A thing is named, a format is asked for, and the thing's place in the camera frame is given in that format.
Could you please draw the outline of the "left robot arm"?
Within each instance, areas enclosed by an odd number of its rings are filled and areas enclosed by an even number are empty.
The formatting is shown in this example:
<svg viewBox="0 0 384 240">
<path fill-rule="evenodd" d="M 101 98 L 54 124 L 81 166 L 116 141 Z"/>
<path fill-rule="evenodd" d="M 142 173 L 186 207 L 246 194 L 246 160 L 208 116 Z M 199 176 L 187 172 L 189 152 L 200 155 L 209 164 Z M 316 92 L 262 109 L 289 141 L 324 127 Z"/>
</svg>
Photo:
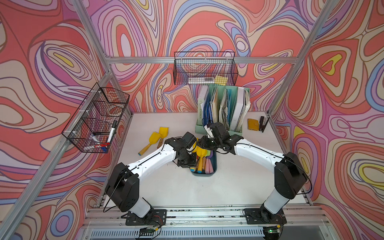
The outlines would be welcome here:
<svg viewBox="0 0 384 240">
<path fill-rule="evenodd" d="M 196 161 L 193 153 L 197 138 L 187 132 L 182 137 L 169 138 L 163 145 L 139 161 L 125 165 L 117 164 L 108 179 L 105 194 L 121 212 L 131 212 L 143 219 L 152 206 L 140 195 L 142 181 L 162 166 L 176 160 L 178 166 L 189 168 Z"/>
</svg>

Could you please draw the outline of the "yellow square shovel yellow handle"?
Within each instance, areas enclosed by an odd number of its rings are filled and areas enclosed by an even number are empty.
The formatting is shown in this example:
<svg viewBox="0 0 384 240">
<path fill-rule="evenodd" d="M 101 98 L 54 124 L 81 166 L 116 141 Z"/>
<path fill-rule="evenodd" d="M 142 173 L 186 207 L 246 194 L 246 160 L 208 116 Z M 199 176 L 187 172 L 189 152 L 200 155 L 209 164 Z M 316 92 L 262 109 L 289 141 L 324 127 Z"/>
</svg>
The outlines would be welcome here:
<svg viewBox="0 0 384 240">
<path fill-rule="evenodd" d="M 195 146 L 195 148 L 192 151 L 192 155 L 195 157 L 195 163 L 192 167 L 190 167 L 191 172 L 195 172 L 198 167 L 200 157 L 198 156 L 197 151 L 198 151 L 198 146 Z"/>
</svg>

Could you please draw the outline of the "purple trowel pink handle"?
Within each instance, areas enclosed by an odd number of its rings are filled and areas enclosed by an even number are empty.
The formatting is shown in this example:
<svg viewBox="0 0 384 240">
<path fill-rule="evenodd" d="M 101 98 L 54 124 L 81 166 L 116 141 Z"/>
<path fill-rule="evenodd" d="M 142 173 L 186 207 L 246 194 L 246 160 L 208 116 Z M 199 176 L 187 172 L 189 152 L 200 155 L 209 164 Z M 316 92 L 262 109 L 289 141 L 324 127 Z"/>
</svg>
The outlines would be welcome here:
<svg viewBox="0 0 384 240">
<path fill-rule="evenodd" d="M 210 159 L 206 159 L 205 162 L 204 162 L 204 172 L 205 174 L 210 174 L 211 171 L 210 171 L 210 162 L 211 160 Z"/>
<path fill-rule="evenodd" d="M 213 151 L 210 151 L 210 155 L 207 157 L 207 159 L 210 159 L 210 160 L 211 160 L 212 157 L 213 157 Z M 211 165 L 210 165 L 210 171 L 211 171 L 210 174 L 212 174 L 212 173 L 214 172 L 213 164 L 212 164 L 212 160 L 211 160 L 210 164 L 211 164 Z"/>
</svg>

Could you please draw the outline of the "black white marker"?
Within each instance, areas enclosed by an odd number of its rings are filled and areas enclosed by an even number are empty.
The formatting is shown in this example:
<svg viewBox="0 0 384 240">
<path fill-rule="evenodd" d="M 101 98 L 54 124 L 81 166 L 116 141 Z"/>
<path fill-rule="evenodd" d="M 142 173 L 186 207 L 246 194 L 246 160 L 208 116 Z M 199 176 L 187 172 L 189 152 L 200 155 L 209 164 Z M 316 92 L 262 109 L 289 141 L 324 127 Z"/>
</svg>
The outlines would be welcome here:
<svg viewBox="0 0 384 240">
<path fill-rule="evenodd" d="M 112 124 L 111 130 L 110 130 L 110 133 L 109 133 L 109 136 L 108 136 L 108 139 L 107 139 L 107 144 L 111 143 L 112 138 L 113 138 L 113 136 L 115 134 L 115 130 L 116 130 L 117 126 L 118 126 L 118 121 L 115 120 L 113 122 L 113 124 Z"/>
</svg>

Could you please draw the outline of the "black stapler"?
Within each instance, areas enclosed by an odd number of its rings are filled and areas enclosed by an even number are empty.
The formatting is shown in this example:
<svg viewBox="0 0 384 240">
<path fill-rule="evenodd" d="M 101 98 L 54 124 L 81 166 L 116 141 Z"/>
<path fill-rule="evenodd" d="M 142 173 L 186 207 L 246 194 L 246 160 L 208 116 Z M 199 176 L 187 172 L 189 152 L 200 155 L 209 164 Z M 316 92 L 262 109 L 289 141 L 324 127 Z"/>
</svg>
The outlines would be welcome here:
<svg viewBox="0 0 384 240">
<path fill-rule="evenodd" d="M 265 113 L 265 116 L 261 116 L 259 120 L 259 131 L 264 132 L 270 120 L 269 112 Z"/>
</svg>

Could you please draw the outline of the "teal storage box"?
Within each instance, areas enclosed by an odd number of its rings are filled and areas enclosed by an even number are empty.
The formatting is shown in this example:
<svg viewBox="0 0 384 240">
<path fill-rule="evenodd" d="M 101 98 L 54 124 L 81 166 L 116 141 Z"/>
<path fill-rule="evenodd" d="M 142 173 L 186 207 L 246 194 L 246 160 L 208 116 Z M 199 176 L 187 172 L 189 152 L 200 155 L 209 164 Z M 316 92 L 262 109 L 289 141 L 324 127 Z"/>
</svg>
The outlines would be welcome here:
<svg viewBox="0 0 384 240">
<path fill-rule="evenodd" d="M 217 152 L 213 151 L 213 157 L 211 158 L 212 160 L 212 164 L 213 164 L 213 169 L 214 169 L 214 172 L 212 174 L 205 174 L 204 171 L 202 171 L 201 174 L 199 174 L 197 172 L 197 169 L 195 172 L 191 172 L 194 176 L 197 176 L 197 177 L 210 177 L 212 176 L 214 173 L 216 173 L 217 169 L 218 169 L 218 162 L 217 162 Z"/>
</svg>

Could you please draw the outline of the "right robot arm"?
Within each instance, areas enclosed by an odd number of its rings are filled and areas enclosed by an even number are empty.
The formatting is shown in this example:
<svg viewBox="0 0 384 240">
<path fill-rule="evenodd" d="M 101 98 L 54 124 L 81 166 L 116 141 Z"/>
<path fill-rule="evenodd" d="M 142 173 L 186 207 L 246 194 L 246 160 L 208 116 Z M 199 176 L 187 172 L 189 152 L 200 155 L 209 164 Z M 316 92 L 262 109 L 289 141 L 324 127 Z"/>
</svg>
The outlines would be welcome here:
<svg viewBox="0 0 384 240">
<path fill-rule="evenodd" d="M 309 181 L 298 156 L 292 152 L 273 152 L 242 136 L 230 135 L 222 123 L 208 124 L 204 129 L 207 135 L 198 141 L 199 147 L 245 157 L 274 174 L 274 189 L 262 204 L 263 214 L 276 215 Z"/>
</svg>

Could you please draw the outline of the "blue folder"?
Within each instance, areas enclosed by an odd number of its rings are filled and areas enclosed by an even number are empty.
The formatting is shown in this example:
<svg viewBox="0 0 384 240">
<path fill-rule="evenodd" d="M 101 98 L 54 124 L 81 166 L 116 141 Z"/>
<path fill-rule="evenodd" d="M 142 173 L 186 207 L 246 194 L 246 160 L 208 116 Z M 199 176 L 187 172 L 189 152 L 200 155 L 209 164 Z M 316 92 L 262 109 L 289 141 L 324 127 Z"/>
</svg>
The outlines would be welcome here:
<svg viewBox="0 0 384 240">
<path fill-rule="evenodd" d="M 205 96 L 204 105 L 203 105 L 202 123 L 204 126 L 207 124 L 212 124 L 214 122 L 213 112 L 211 107 L 211 99 L 212 99 L 212 91 L 208 90 L 207 95 Z"/>
</svg>

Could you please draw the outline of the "yellow shovel blue-tipped handle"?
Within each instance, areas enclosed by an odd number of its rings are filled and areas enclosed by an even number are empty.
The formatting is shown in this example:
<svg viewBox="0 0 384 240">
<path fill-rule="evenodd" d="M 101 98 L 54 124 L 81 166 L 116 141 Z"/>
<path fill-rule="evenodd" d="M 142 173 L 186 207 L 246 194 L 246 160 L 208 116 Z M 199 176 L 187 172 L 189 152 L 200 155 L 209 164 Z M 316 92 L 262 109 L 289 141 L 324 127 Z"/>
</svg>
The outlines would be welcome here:
<svg viewBox="0 0 384 240">
<path fill-rule="evenodd" d="M 197 149 L 196 150 L 197 156 L 199 157 L 199 159 L 198 159 L 198 166 L 197 166 L 197 172 L 199 174 L 201 174 L 202 171 L 203 171 L 203 158 L 206 157 L 208 150 L 203 149 L 203 148 L 198 147 L 198 146 L 196 147 L 196 149 Z"/>
</svg>

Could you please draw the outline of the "white book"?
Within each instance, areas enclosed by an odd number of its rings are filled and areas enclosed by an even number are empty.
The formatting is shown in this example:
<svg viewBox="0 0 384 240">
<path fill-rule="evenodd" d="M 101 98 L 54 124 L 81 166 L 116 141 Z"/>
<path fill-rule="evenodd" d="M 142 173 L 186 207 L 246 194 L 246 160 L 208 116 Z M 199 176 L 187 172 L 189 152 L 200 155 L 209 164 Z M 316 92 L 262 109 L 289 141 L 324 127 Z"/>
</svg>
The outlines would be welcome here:
<svg viewBox="0 0 384 240">
<path fill-rule="evenodd" d="M 231 121 L 231 125 L 230 125 L 230 130 L 232 132 L 238 132 L 237 128 L 239 125 L 239 120 L 240 120 L 240 117 L 242 115 L 245 103 L 246 103 L 245 88 L 238 87 L 236 104 L 235 104 L 235 108 L 233 110 L 232 121 Z"/>
</svg>

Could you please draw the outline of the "green file organizer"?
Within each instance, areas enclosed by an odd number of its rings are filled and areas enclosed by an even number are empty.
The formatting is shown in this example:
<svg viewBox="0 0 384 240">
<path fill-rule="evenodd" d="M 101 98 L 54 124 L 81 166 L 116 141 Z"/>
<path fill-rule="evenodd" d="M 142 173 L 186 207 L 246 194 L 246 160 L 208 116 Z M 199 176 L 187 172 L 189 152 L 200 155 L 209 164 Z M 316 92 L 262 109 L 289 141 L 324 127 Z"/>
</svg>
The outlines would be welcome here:
<svg viewBox="0 0 384 240">
<path fill-rule="evenodd" d="M 243 133 L 243 122 L 245 120 L 245 116 L 251 108 L 250 89 L 245 88 L 246 103 L 239 120 L 239 125 L 237 128 L 238 132 L 232 132 L 230 130 L 230 125 L 238 91 L 238 87 L 235 86 L 210 85 L 200 87 L 200 92 L 198 94 L 198 116 L 195 126 L 195 132 L 201 135 L 205 135 L 207 133 L 205 126 L 202 123 L 202 119 L 204 99 L 207 95 L 208 90 L 212 91 L 211 107 L 214 119 L 213 123 L 222 123 L 225 129 L 229 131 L 230 135 L 241 136 Z"/>
</svg>

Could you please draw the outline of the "yellow round shovel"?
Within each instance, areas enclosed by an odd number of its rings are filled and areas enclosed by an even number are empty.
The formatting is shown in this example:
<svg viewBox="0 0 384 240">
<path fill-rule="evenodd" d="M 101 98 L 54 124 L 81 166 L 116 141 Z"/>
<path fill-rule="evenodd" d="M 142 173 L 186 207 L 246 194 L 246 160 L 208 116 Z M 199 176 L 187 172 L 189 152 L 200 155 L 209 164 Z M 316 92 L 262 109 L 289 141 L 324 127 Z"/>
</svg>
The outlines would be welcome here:
<svg viewBox="0 0 384 240">
<path fill-rule="evenodd" d="M 161 138 L 161 134 L 159 134 L 158 132 L 153 132 L 151 134 L 151 136 L 149 137 L 149 143 L 142 149 L 138 152 L 138 155 L 139 156 L 142 156 L 144 155 L 144 153 L 154 144 L 156 144 L 159 139 Z"/>
</svg>

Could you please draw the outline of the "clear box in basket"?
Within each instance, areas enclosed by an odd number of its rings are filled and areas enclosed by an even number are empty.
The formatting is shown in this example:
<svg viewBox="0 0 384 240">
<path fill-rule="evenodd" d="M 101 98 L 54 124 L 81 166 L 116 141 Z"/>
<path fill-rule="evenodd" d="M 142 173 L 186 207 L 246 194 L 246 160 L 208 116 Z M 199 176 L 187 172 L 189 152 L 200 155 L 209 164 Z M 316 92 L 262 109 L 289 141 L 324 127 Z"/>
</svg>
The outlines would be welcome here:
<svg viewBox="0 0 384 240">
<path fill-rule="evenodd" d="M 192 77 L 188 78 L 189 85 L 212 85 L 215 83 L 213 77 Z"/>
</svg>

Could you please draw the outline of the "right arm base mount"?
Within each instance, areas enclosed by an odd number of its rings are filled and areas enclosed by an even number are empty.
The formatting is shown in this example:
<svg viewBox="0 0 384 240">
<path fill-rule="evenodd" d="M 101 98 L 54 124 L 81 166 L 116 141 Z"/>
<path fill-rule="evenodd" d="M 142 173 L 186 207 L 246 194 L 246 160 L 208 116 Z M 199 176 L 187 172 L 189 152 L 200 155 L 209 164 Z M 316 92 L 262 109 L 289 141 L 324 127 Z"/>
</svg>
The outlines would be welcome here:
<svg viewBox="0 0 384 240">
<path fill-rule="evenodd" d="M 247 208 L 243 210 L 248 225 L 285 225 L 287 219 L 283 209 L 276 214 L 270 213 L 264 206 L 260 208 Z"/>
</svg>

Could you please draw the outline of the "yellow sponge in basket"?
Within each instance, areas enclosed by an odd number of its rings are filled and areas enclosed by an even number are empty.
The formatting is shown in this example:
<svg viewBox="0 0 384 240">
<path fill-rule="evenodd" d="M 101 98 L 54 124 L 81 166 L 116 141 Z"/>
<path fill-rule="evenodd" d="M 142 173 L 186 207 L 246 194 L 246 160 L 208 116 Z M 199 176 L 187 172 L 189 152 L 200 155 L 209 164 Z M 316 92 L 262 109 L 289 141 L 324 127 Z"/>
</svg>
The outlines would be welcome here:
<svg viewBox="0 0 384 240">
<path fill-rule="evenodd" d="M 228 83 L 228 77 L 216 75 L 214 78 L 214 82 L 216 85 L 226 86 Z"/>
</svg>

